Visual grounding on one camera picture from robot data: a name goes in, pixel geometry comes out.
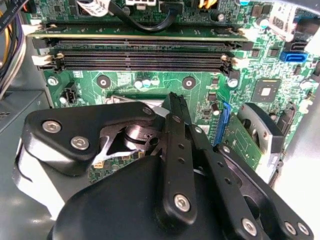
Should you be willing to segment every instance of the motherboard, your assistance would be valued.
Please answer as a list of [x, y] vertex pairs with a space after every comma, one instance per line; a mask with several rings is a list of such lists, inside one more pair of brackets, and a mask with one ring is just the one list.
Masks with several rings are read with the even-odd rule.
[[[286, 155], [320, 82], [320, 58], [305, 51], [310, 35], [297, 26], [283, 33], [275, 23], [273, 2], [243, 0], [116, 0], [140, 24], [166, 18], [174, 23], [143, 33], [111, 14], [92, 16], [75, 0], [31, 0], [26, 5], [38, 56], [53, 108], [116, 104], [125, 99], [161, 106], [170, 92], [183, 95], [191, 120], [212, 146], [225, 142], [266, 182]], [[289, 8], [292, 24], [315, 15]], [[237, 113], [254, 103], [281, 131], [283, 145], [269, 161], [268, 150]], [[143, 156], [116, 157], [92, 166], [94, 183]]]

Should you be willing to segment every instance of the green circuit board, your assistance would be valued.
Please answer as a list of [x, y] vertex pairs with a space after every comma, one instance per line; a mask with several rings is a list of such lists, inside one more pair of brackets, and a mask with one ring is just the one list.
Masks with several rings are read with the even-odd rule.
[[[125, 1], [116, 1], [120, 6]], [[120, 24], [120, 20], [111, 15], [104, 17], [91, 17], [84, 15], [76, 6], [74, 0], [34, 0], [37, 13], [27, 14], [30, 23], [41, 20], [44, 23], [83, 23], [83, 26], [66, 25], [58, 30], [45, 29], [35, 32], [30, 36], [33, 38], [123, 38], [130, 39], [132, 36], [141, 39], [151, 40], [183, 40], [183, 41], [238, 41], [254, 42], [252, 50], [229, 49], [228, 52], [234, 57], [244, 60], [245, 65], [234, 67], [240, 72], [236, 86], [231, 86], [230, 79], [225, 74], [219, 72], [191, 72], [191, 71], [112, 71], [112, 70], [63, 70], [55, 71], [46, 69], [43, 71], [45, 81], [48, 83], [50, 78], [58, 81], [56, 85], [48, 84], [49, 94], [54, 108], [66, 108], [77, 106], [101, 105], [110, 103], [111, 96], [127, 97], [133, 100], [144, 101], [162, 101], [170, 92], [183, 95], [189, 107], [191, 120], [199, 125], [206, 132], [209, 141], [213, 144], [217, 134], [217, 127], [220, 119], [219, 115], [214, 115], [211, 105], [216, 103], [220, 110], [223, 109], [223, 103], [231, 106], [232, 112], [236, 114], [243, 103], [256, 103], [266, 113], [274, 114], [274, 122], [277, 123], [279, 117], [287, 110], [291, 103], [299, 109], [295, 114], [290, 131], [286, 135], [283, 146], [283, 155], [286, 148], [292, 140], [299, 122], [306, 113], [306, 108], [300, 105], [306, 99], [312, 101], [314, 93], [317, 90], [318, 83], [310, 79], [317, 67], [319, 56], [308, 54], [303, 63], [283, 62], [280, 55], [284, 50], [285, 41], [272, 32], [270, 29], [255, 29], [258, 18], [268, 18], [269, 12], [263, 11], [264, 7], [272, 8], [272, 3], [268, 2], [250, 2], [248, 5], [239, 6], [234, 0], [219, 0], [211, 9], [198, 9], [196, 0], [177, 1], [183, 5], [183, 12], [176, 19], [173, 28], [156, 34], [140, 33]], [[253, 14], [255, 8], [260, 7], [262, 11], [259, 16]], [[156, 6], [147, 6], [145, 10], [132, 10], [131, 17], [140, 23], [159, 23], [166, 14], [159, 11], [159, 2]], [[212, 21], [212, 14], [216, 12], [224, 13], [223, 22]], [[297, 10], [296, 17], [312, 17], [313, 15], [302, 10]], [[106, 26], [106, 23], [116, 23], [116, 25]], [[224, 30], [216, 31], [216, 26], [238, 26], [245, 29], [255, 29], [257, 36], [255, 39], [247, 39], [248, 36], [242, 36], [237, 32]], [[299, 35], [299, 40], [305, 41], [304, 35]], [[135, 51], [191, 51], [192, 47], [179, 46], [112, 46], [112, 45], [94, 45], [94, 44], [75, 44], [64, 43], [59, 46], [47, 48], [46, 53], [56, 54], [61, 49], [68, 51], [123, 51], [130, 48]], [[215, 52], [221, 51], [218, 47], [197, 48], [197, 51]], [[98, 78], [105, 76], [110, 79], [110, 86], [103, 88], [98, 85]], [[195, 86], [192, 89], [186, 89], [183, 86], [185, 78], [191, 77], [195, 80]], [[149, 84], [137, 88], [135, 82], [148, 80]], [[277, 80], [279, 86], [274, 89], [275, 96], [271, 100], [255, 101], [257, 93], [256, 86], [261, 80]], [[67, 85], [74, 84], [76, 91], [76, 101], [74, 103], [62, 102], [61, 95]], [[244, 149], [240, 145], [232, 143], [240, 138], [247, 138], [248, 134], [241, 130], [241, 136], [233, 134], [242, 129], [237, 121], [236, 115], [232, 115], [229, 125], [225, 130], [224, 140], [228, 141], [230, 146], [246, 160], [246, 162], [256, 169], [259, 162], [259, 151], [256, 147]], [[89, 179], [96, 182], [105, 176], [112, 174], [117, 169], [124, 167], [132, 161], [139, 158], [136, 153], [130, 157], [117, 157], [107, 160], [105, 163], [96, 164], [89, 171]]]

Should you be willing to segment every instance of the silver screw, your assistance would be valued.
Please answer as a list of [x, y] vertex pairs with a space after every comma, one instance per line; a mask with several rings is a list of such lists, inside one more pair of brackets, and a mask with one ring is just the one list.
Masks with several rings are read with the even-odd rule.
[[286, 229], [287, 229], [292, 235], [297, 235], [296, 229], [294, 228], [294, 226], [291, 225], [290, 222], [285, 221], [285, 222], [284, 222], [284, 225], [285, 225]]
[[89, 140], [83, 136], [75, 136], [71, 139], [71, 146], [78, 150], [87, 150], [89, 148]]
[[190, 202], [185, 196], [181, 194], [177, 194], [174, 196], [174, 204], [182, 212], [186, 213], [190, 210]]
[[223, 151], [225, 151], [226, 153], [230, 153], [230, 149], [227, 146], [223, 146], [222, 147]]
[[246, 230], [250, 235], [252, 236], [257, 236], [257, 228], [256, 226], [253, 224], [252, 221], [250, 221], [248, 218], [243, 218], [242, 219], [242, 226], [244, 228], [244, 230]]
[[200, 127], [196, 126], [194, 129], [198, 134], [202, 133], [202, 129]]
[[47, 133], [51, 133], [51, 134], [56, 134], [61, 131], [61, 125], [58, 122], [52, 121], [52, 120], [45, 121], [42, 124], [42, 128]]
[[220, 13], [220, 14], [218, 14], [218, 16], [217, 16], [217, 19], [218, 19], [218, 22], [223, 22], [223, 21], [225, 20], [225, 15], [222, 14], [222, 13]]
[[305, 235], [308, 235], [308, 236], [310, 235], [309, 230], [306, 228], [305, 225], [298, 222], [298, 227], [299, 227], [300, 231], [303, 232]]
[[48, 84], [50, 86], [57, 86], [58, 83], [59, 83], [59, 81], [55, 77], [51, 76], [51, 77], [48, 78]]
[[142, 108], [142, 111], [143, 111], [145, 114], [148, 114], [148, 115], [151, 115], [151, 114], [152, 114], [152, 111], [151, 111], [149, 108], [147, 108], [147, 107]]
[[180, 123], [180, 122], [181, 122], [180, 118], [179, 118], [178, 116], [176, 116], [176, 115], [173, 115], [172, 118], [173, 118], [173, 120], [175, 120], [177, 123]]

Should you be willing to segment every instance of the blue sata port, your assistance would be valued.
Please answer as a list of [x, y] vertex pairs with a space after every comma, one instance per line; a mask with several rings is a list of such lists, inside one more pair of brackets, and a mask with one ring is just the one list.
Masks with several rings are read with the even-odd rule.
[[219, 123], [216, 129], [216, 135], [214, 138], [213, 146], [220, 144], [222, 142], [222, 137], [224, 136], [225, 128], [230, 119], [230, 114], [231, 114], [231, 106], [224, 101], [223, 111], [220, 114]]
[[286, 52], [283, 51], [280, 55], [280, 60], [285, 63], [300, 63], [303, 64], [308, 59], [308, 53], [303, 52]]

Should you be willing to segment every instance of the blue pcie slot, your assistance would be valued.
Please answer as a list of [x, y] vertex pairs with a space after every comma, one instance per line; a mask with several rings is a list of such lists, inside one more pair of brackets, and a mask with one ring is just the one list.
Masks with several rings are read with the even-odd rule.
[[231, 114], [231, 106], [228, 103], [223, 102], [223, 110], [219, 118], [219, 123], [216, 129], [216, 135], [213, 142], [213, 146], [222, 142], [222, 137], [224, 135], [226, 125], [228, 124], [230, 119], [230, 114]]

